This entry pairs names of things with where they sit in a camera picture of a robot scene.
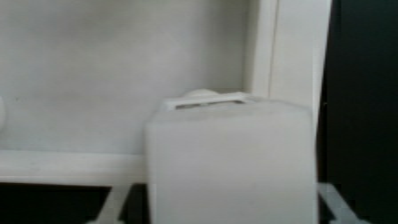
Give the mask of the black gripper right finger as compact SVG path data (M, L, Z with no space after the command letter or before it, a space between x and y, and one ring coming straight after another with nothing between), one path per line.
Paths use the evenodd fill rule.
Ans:
M335 215L335 219L331 220L329 224L372 224L365 219L360 218L331 183L319 184L319 194Z

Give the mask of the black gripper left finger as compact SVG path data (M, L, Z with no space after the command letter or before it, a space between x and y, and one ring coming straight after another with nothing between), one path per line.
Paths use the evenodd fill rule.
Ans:
M145 183L113 187L100 214L88 224L152 224Z

